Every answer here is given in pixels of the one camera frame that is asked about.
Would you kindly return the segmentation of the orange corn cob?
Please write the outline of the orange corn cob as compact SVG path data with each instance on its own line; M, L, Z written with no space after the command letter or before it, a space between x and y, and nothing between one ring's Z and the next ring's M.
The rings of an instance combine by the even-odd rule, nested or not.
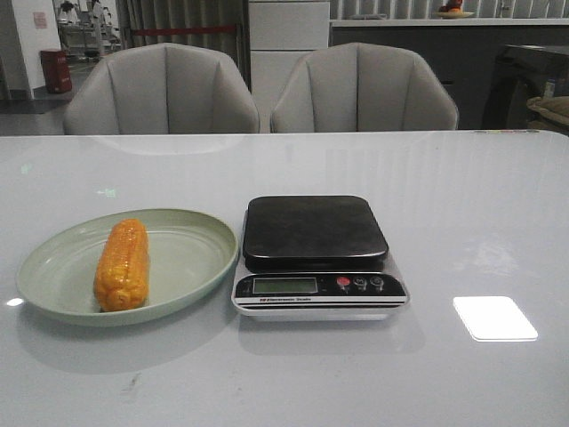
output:
M134 218L117 223L108 235L93 282L104 312L137 309L149 293L148 234Z

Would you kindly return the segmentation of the black silver kitchen scale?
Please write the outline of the black silver kitchen scale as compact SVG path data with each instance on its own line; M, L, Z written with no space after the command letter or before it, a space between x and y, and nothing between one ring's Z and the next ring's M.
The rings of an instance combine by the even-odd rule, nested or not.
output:
M245 211L231 300L256 320L382 320L410 295L366 200L267 196Z

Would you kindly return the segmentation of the right grey upholstered chair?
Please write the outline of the right grey upholstered chair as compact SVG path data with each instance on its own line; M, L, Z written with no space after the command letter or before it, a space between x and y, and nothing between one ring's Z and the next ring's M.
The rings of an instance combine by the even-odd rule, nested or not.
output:
M418 53L349 43L301 57L272 109L273 133L454 130L459 110Z

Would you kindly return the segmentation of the grey upholstered chair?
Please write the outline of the grey upholstered chair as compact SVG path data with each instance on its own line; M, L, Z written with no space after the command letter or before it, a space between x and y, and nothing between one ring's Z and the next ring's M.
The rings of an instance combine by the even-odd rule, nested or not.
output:
M225 53L152 44L95 66L66 108L68 135L257 133L260 116Z
M349 43L301 57L272 109L273 133L454 130L459 110L418 53Z

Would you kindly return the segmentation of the light green plate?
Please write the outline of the light green plate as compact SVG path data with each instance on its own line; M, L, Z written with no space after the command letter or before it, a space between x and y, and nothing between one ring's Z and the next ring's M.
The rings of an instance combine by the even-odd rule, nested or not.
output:
M149 240L149 295L134 310L103 312L92 289L113 226L140 220ZM78 326L127 326L170 315L215 289L235 265L232 229L206 213L143 209L77 224L36 248L16 283L23 299L49 318Z

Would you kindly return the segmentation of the left grey upholstered chair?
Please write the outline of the left grey upholstered chair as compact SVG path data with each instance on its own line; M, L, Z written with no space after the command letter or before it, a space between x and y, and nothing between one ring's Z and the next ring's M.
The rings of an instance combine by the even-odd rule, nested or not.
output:
M257 133L260 116L225 53L152 44L95 66L66 108L68 135Z

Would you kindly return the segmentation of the white drawer cabinet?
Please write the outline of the white drawer cabinet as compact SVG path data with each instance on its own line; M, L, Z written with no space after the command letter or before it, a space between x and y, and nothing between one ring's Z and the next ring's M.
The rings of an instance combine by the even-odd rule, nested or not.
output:
M328 1L250 1L248 3L251 91L260 130L269 119L296 61L329 44Z

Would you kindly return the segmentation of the dark grey counter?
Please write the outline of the dark grey counter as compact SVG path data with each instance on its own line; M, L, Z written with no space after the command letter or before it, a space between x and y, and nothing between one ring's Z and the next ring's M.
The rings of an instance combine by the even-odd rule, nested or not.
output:
M335 20L331 43L381 44L421 55L454 99L461 129L481 126L494 60L508 45L566 45L566 19Z

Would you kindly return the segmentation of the fruit plate on counter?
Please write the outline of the fruit plate on counter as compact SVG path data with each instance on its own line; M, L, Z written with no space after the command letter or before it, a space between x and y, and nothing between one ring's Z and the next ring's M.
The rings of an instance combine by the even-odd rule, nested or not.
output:
M462 0L447 0L434 12L435 17L446 20L465 19L473 15L473 12L465 12L463 10Z

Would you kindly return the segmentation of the red trash bin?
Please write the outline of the red trash bin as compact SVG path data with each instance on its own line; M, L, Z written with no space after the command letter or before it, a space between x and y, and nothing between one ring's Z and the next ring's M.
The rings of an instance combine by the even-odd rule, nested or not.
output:
M48 93L67 93L72 90L72 82L64 51L47 49L40 52L44 81Z

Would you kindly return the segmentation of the dark glossy appliance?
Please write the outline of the dark glossy appliance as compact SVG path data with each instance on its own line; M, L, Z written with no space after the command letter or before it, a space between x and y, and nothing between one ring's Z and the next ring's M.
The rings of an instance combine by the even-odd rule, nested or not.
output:
M506 45L494 60L490 92L481 126L522 129L531 120L531 98L568 94L566 45Z

